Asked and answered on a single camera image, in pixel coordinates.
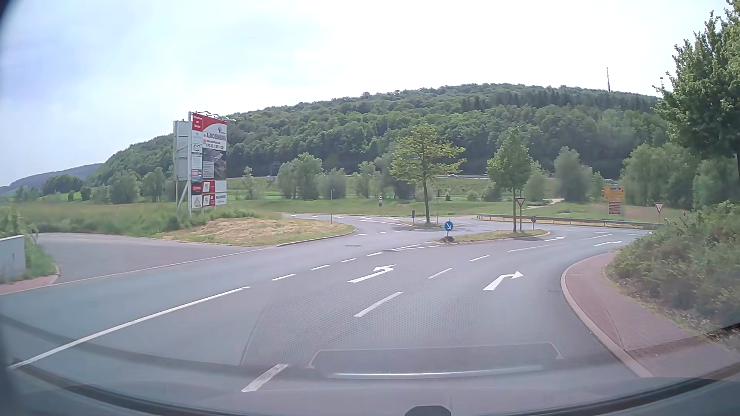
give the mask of sidewalk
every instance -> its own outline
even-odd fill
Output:
[[[698,339],[622,295],[603,269],[616,253],[587,258],[563,273],[563,294],[592,333],[641,377],[703,377],[740,362],[740,354]]]

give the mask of sky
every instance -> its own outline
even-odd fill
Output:
[[[0,185],[221,115],[510,83],[655,95],[724,0],[15,0],[0,21]]]

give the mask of road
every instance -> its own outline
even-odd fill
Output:
[[[0,297],[11,373],[282,415],[475,415],[637,388],[559,279],[645,231],[543,224],[540,238],[440,245],[443,230],[401,220],[334,215],[356,232],[269,248],[42,235],[62,277]],[[453,222],[452,235],[511,226]]]

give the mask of grass median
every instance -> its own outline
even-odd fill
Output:
[[[467,234],[467,235],[461,235],[460,237],[455,237],[454,242],[455,243],[472,243],[474,241],[491,241],[491,240],[502,240],[504,238],[523,238],[523,237],[536,237],[538,235],[547,234],[547,230],[544,229],[527,229],[523,230],[521,232],[513,232],[513,231],[505,231],[505,230],[498,230],[498,231],[488,231],[488,232],[479,232],[477,234]]]

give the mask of hill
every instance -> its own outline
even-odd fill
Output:
[[[41,189],[44,186],[44,182],[48,178],[51,178],[52,176],[57,175],[72,175],[77,176],[80,179],[87,179],[90,174],[95,172],[100,166],[103,164],[86,164],[83,166],[78,167],[71,167],[69,169],[65,170],[58,170],[55,172],[46,172],[46,173],[38,173],[36,175],[26,176],[25,178],[20,178],[17,181],[14,181],[10,185],[7,185],[5,187],[0,187],[0,194],[4,194],[6,192],[12,192],[15,189],[23,186],[23,187],[37,187]]]
[[[484,173],[499,134],[523,126],[530,154],[545,169],[552,170],[560,148],[568,146],[578,150],[582,163],[616,178],[632,149],[665,142],[665,122],[651,110],[656,102],[649,95],[566,86],[467,84],[267,107],[229,116],[237,121],[228,126],[228,173],[240,176],[251,166],[255,175],[268,175],[271,163],[301,152],[321,158],[327,170],[354,172],[361,161],[385,153],[411,125],[425,121],[467,149],[465,174]],[[167,170],[171,146],[171,135],[134,144],[106,161],[95,182],[122,169],[140,175],[156,166]]]

